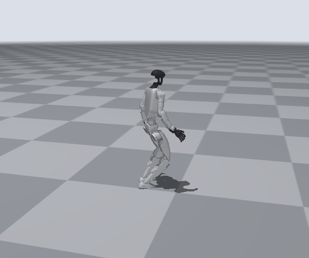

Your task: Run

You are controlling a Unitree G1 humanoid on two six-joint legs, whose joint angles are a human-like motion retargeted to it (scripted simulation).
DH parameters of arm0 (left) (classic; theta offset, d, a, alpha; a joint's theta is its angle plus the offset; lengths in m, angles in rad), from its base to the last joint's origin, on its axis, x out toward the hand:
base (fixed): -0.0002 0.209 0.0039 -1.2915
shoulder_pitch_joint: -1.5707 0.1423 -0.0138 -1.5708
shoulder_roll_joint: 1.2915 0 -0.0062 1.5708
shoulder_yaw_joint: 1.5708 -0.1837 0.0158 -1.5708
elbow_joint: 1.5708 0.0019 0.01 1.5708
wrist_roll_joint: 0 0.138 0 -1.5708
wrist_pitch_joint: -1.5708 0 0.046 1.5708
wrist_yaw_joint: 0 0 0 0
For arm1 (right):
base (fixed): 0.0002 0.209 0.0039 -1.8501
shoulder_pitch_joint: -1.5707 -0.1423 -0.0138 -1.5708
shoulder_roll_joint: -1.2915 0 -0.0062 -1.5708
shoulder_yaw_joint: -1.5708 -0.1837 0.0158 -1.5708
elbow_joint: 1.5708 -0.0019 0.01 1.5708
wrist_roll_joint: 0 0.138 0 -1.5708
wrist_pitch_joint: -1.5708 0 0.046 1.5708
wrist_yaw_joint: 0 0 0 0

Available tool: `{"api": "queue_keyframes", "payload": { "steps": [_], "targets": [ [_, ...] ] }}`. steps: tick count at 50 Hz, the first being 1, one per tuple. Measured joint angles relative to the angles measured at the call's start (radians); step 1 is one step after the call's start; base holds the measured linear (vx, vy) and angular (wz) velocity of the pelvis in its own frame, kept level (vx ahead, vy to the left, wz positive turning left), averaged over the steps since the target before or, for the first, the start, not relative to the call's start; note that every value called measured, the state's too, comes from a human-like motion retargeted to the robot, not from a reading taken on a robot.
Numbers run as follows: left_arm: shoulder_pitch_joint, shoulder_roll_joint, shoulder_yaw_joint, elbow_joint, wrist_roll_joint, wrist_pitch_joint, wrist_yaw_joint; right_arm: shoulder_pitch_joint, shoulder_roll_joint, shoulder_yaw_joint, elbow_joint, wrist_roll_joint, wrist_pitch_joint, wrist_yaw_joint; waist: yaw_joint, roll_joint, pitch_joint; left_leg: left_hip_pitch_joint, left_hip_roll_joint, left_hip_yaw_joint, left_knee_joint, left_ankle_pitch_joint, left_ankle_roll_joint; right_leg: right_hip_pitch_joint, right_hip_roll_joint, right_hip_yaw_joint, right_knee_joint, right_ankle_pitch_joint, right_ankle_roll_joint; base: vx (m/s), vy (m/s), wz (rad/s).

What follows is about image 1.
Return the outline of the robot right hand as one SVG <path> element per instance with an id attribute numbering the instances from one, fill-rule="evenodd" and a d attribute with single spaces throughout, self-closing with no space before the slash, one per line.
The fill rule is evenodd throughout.
<path id="1" fill-rule="evenodd" d="M 184 131 L 182 131 L 182 130 L 177 130 L 177 129 L 175 128 L 174 131 L 172 131 L 171 129 L 169 129 L 169 131 L 172 132 L 172 133 L 175 133 L 175 135 L 180 139 L 181 142 L 182 142 L 182 140 L 184 140 L 185 137 L 186 137 L 186 136 L 184 135 Z"/>

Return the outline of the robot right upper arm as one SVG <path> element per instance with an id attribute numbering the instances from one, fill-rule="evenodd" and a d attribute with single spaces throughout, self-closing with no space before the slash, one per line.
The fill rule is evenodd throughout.
<path id="1" fill-rule="evenodd" d="M 158 116 L 161 117 L 161 112 L 163 111 L 164 107 L 164 92 L 157 90 L 156 91 L 156 99 L 157 99 L 157 109 L 158 109 Z"/>

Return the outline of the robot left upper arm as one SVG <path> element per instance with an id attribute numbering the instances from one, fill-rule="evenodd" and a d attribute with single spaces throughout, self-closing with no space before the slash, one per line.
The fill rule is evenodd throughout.
<path id="1" fill-rule="evenodd" d="M 140 103 L 140 105 L 139 105 L 139 107 L 140 107 L 142 110 L 144 110 L 146 90 L 147 90 L 147 88 L 145 89 L 145 94 L 144 94 L 144 96 L 143 96 L 143 98 L 142 98 L 142 101 L 141 101 L 141 103 Z"/>

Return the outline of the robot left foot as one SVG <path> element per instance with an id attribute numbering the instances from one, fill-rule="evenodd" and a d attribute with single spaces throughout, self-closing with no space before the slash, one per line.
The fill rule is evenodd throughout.
<path id="1" fill-rule="evenodd" d="M 147 177 L 147 176 L 146 176 Z M 155 180 L 156 178 L 154 178 L 153 180 Z M 144 182 L 144 180 L 145 180 L 145 177 L 143 176 L 143 177 L 141 177 L 140 179 L 139 179 L 139 182 Z"/>

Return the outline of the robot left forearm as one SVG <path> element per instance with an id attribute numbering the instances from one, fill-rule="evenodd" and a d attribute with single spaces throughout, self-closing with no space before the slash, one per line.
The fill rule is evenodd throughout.
<path id="1" fill-rule="evenodd" d="M 142 120 L 143 120 L 144 122 L 147 122 L 147 115 L 144 114 L 144 110 L 142 110 L 141 108 L 140 108 L 140 113 L 141 113 L 141 115 L 142 115 Z"/>

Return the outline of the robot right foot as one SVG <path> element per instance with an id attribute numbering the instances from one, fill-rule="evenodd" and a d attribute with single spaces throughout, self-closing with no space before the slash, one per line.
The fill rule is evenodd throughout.
<path id="1" fill-rule="evenodd" d="M 156 187 L 156 185 L 154 185 L 154 184 L 151 184 L 151 183 L 148 183 L 148 182 L 147 182 L 148 184 L 144 184 L 144 182 L 140 182 L 138 187 L 141 188 L 141 189 Z"/>

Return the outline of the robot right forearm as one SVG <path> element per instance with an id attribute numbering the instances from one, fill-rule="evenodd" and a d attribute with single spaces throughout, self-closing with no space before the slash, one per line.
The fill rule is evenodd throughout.
<path id="1" fill-rule="evenodd" d="M 165 111 L 161 112 L 161 117 L 162 117 L 162 122 L 164 123 L 164 125 L 166 126 L 166 128 L 169 130 L 171 129 L 172 131 L 175 130 L 175 127 L 172 126 L 172 124 L 170 123 L 170 121 L 168 120 L 167 114 Z"/>

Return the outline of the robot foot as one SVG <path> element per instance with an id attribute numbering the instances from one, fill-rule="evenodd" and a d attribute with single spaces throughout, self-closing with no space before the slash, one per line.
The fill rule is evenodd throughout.
<path id="1" fill-rule="evenodd" d="M 147 176 L 146 176 L 147 177 Z M 155 180 L 156 178 L 154 178 L 153 180 Z M 139 182 L 144 182 L 144 180 L 145 180 L 145 177 L 143 176 L 143 177 L 141 177 L 140 179 L 139 179 Z"/>
<path id="2" fill-rule="evenodd" d="M 141 189 L 156 187 L 156 185 L 154 185 L 154 184 L 151 184 L 151 183 L 148 183 L 148 182 L 147 182 L 148 184 L 144 184 L 144 182 L 140 182 L 138 187 L 141 188 Z"/>

